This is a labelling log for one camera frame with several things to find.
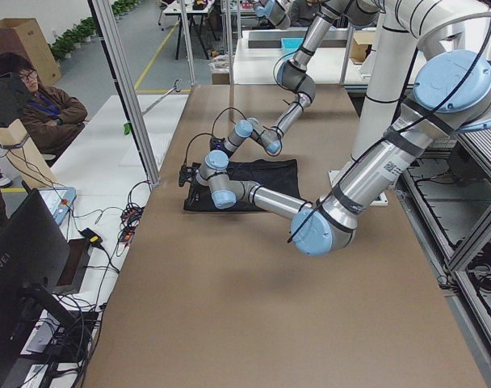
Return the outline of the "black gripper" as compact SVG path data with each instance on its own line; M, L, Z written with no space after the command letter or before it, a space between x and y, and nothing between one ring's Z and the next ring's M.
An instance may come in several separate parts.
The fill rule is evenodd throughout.
M188 200L190 202L197 202L199 200L204 200L209 194L208 181L202 177L202 175L197 171L191 181Z
M218 152L219 152L219 154L220 154L220 158L221 158L222 160L224 160L224 159L225 159L225 160L230 160L230 159L231 159L231 157L233 156L233 152L232 152L232 151L230 151L230 150L227 150L227 149L225 149L225 148L223 148L223 149L218 149Z

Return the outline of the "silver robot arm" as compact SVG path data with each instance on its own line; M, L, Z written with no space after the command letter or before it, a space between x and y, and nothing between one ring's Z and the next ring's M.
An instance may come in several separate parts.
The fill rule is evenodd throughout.
M229 177L229 158L246 139L269 155L314 100L307 65L332 22L377 23L375 63L359 132L339 178L315 202ZM291 220L290 241L306 255L346 247L359 215L440 137L491 129L490 1L323 1L303 43L277 74L293 102L265 128L240 120L201 165L180 172L227 209L244 201Z
M279 67L276 83L294 93L294 101L270 128L251 117L239 120L225 138L212 137L211 150L220 150L232 156L245 139L256 141L270 155L281 152L283 136L294 122L308 108L316 95L316 84L307 75L307 64L323 41L334 20L342 16L351 24L364 27L373 22L380 12L380 5L374 1L320 1L318 12L308 27L303 42Z

